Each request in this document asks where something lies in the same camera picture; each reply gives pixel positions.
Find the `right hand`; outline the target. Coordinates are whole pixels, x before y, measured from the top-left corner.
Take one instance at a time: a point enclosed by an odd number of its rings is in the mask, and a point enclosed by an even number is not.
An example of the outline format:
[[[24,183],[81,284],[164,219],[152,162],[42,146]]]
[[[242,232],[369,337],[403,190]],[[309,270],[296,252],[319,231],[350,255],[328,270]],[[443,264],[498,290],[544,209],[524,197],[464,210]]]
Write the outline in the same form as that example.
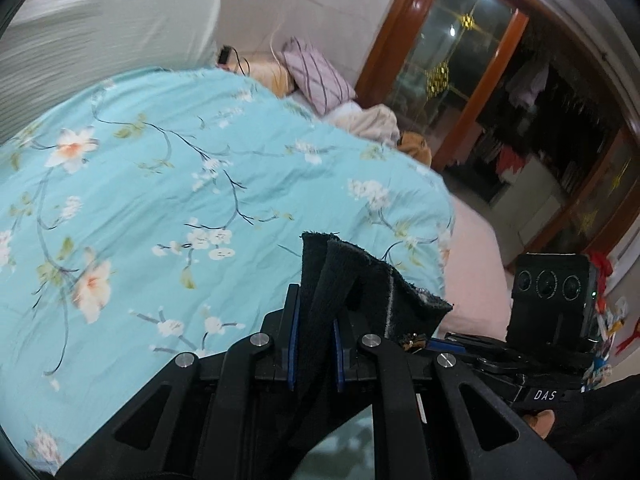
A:
[[[544,410],[537,415],[524,415],[523,419],[542,440],[548,437],[555,424],[555,414],[552,410]]]

